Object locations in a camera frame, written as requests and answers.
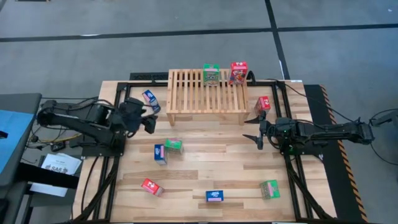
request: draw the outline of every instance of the red box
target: red box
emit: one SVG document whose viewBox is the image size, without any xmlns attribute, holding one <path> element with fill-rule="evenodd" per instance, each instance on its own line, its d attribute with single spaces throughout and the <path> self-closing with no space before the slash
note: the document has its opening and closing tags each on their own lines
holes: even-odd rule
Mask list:
<svg viewBox="0 0 398 224">
<path fill-rule="evenodd" d="M 229 84 L 243 84 L 248 72 L 246 62 L 231 63 L 231 75 L 229 76 Z"/>
<path fill-rule="evenodd" d="M 256 115 L 259 116 L 263 110 L 268 113 L 270 109 L 271 105 L 269 104 L 268 96 L 260 96 L 255 106 Z"/>
<path fill-rule="evenodd" d="M 159 196 L 164 190 L 162 187 L 148 178 L 145 178 L 144 183 L 141 184 L 141 187 L 156 196 Z"/>
</svg>

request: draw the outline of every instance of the wooden shelf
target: wooden shelf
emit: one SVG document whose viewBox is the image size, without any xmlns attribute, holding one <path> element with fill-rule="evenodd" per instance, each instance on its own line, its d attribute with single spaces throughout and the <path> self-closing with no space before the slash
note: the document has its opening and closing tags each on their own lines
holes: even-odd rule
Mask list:
<svg viewBox="0 0 398 224">
<path fill-rule="evenodd" d="M 166 113 L 170 124 L 178 114 L 237 114 L 239 124 L 250 109 L 248 86 L 228 84 L 230 69 L 220 69 L 220 84 L 205 86 L 202 69 L 169 70 Z"/>
</svg>

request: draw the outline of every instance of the cardboard box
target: cardboard box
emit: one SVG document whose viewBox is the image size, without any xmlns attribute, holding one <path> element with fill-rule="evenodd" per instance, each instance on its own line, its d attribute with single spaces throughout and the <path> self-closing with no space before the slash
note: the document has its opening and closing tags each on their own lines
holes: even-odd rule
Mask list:
<svg viewBox="0 0 398 224">
<path fill-rule="evenodd" d="M 222 202 L 224 200 L 224 192 L 222 190 L 206 191 L 207 202 Z"/>
<path fill-rule="evenodd" d="M 147 90 L 142 93 L 142 96 L 144 97 L 145 101 L 147 102 L 147 105 L 152 106 L 152 110 L 154 110 L 154 113 L 159 113 L 160 106 L 156 100 L 156 97 L 152 94 L 152 92 L 150 90 Z"/>
<path fill-rule="evenodd" d="M 248 72 L 248 65 L 246 62 L 231 63 L 231 75 L 229 76 L 229 84 L 243 84 Z"/>
<path fill-rule="evenodd" d="M 155 145 L 155 161 L 159 165 L 166 165 L 167 164 L 167 150 L 164 148 L 162 144 Z"/>
<path fill-rule="evenodd" d="M 162 187 L 148 178 L 145 178 L 144 182 L 141 184 L 141 187 L 155 196 L 160 196 L 164 191 Z"/>
<path fill-rule="evenodd" d="M 263 199 L 279 198 L 278 182 L 276 180 L 267 180 L 260 184 Z"/>
<path fill-rule="evenodd" d="M 256 106 L 254 107 L 256 110 L 256 115 L 259 116 L 261 114 L 261 111 L 268 111 L 271 109 L 271 105 L 269 104 L 268 96 L 261 96 L 257 100 Z"/>
<path fill-rule="evenodd" d="M 220 84 L 220 66 L 218 64 L 205 64 L 203 66 L 203 84 L 217 86 Z"/>
<path fill-rule="evenodd" d="M 166 139 L 166 143 L 164 144 L 167 152 L 182 154 L 183 146 L 182 141 L 176 138 Z"/>
</svg>

